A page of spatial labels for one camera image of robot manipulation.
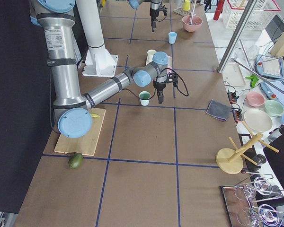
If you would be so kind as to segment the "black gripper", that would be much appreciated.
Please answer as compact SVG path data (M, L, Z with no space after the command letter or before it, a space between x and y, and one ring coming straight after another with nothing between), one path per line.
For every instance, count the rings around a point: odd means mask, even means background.
M157 17L159 16L160 12L163 12L164 18L161 20L157 20ZM156 28L156 23L157 22L162 22L166 16L167 16L168 9L167 8L158 8L158 9L152 9L150 8L150 17L151 17L151 27L152 27L152 32L155 32Z
M153 86L156 88L159 104L164 102L163 89L168 83L173 83L173 86L176 86L178 84L178 75L176 73L167 73L165 76L153 80Z

